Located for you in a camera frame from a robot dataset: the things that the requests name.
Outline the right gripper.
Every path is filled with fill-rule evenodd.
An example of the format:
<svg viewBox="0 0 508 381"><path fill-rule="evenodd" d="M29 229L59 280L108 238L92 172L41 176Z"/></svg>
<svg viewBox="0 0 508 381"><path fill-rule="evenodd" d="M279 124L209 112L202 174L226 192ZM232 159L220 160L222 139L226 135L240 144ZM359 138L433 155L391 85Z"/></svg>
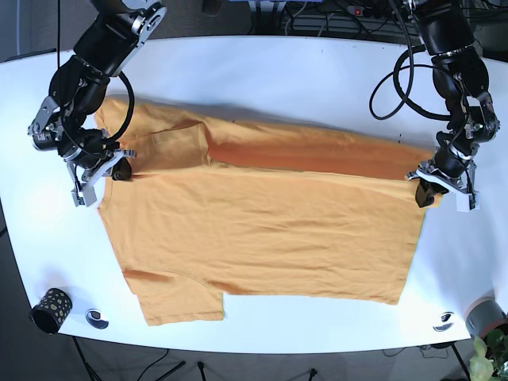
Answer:
<svg viewBox="0 0 508 381"><path fill-rule="evenodd" d="M79 149L76 154L67 158L67 170L74 183L71 196L75 206L91 206L97 202L94 185L102 177L110 177L113 181L129 181L132 176L132 167L129 159L135 157L133 150L115 149L109 158L99 160L92 168L85 169L78 176L78 156L82 153Z"/></svg>

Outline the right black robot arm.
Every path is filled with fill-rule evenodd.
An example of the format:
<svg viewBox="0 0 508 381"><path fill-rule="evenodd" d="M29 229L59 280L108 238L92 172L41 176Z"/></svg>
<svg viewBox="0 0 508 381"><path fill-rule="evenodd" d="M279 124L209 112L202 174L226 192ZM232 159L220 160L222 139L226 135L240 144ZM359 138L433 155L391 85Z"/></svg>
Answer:
<svg viewBox="0 0 508 381"><path fill-rule="evenodd" d="M124 66L144 46L167 9L161 1L94 1L98 16L75 44L65 64L57 66L48 96L28 135L42 152L56 151L67 165L76 206L97 201L94 185L100 178L127 181L132 175L133 150L119 143L133 117L135 98ZM128 93L128 108L119 130L86 129L83 124L103 103L112 78Z"/></svg>

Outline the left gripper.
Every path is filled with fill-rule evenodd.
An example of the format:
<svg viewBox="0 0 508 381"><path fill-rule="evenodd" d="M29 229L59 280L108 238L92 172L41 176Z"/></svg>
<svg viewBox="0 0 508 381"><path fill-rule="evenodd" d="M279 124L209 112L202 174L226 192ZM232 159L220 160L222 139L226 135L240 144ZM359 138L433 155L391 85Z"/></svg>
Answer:
<svg viewBox="0 0 508 381"><path fill-rule="evenodd" d="M471 160L461 164L461 174L454 178L438 169L432 160L422 161L415 171L406 174L408 181L418 180L415 201L420 208L434 204L438 195L454 194L456 209L470 212L479 208L479 193L474 188L476 165Z"/></svg>

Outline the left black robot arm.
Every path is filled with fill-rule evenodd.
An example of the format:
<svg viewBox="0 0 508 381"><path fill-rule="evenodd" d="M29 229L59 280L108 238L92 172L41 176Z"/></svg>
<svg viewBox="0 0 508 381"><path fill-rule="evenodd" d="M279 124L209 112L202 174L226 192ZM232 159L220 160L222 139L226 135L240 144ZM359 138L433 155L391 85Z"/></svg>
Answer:
<svg viewBox="0 0 508 381"><path fill-rule="evenodd" d="M418 181L416 203L425 208L436 196L452 193L459 211L476 210L479 195L474 188L474 158L482 143L495 138L500 123L489 92L488 71L475 50L462 6L458 1L392 1L390 7L407 49L388 75L400 102L384 118L408 106L429 120L447 124L446 131L436 135L438 147L433 157L406 176ZM433 72L433 85L445 101L447 114L431 113L410 99L418 52L427 52L431 58L428 67Z"/></svg>

